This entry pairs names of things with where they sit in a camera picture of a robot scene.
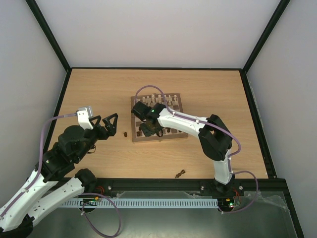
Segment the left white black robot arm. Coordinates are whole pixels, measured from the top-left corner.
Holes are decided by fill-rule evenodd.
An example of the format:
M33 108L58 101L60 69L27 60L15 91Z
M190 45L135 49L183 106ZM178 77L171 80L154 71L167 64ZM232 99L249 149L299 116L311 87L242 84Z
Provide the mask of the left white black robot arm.
M89 169L81 169L64 185L51 191L75 168L98 140L116 134L117 114L106 118L91 116L84 110L75 115L77 125L67 127L52 149L41 152L39 162L23 186L0 209L0 236L26 238L49 213L76 196L89 196L87 202L103 196L95 193L97 178Z

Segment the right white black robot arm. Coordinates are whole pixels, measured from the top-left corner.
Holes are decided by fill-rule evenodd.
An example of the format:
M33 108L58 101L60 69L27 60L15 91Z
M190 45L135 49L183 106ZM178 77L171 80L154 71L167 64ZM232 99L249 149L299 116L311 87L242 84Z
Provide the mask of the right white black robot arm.
M131 113L142 123L146 137L163 136L164 128L176 129L198 138L203 153L213 161L214 188L220 194L233 189L235 175L231 168L231 157L241 151L241 144L217 115L196 117L157 103L153 107L137 102Z

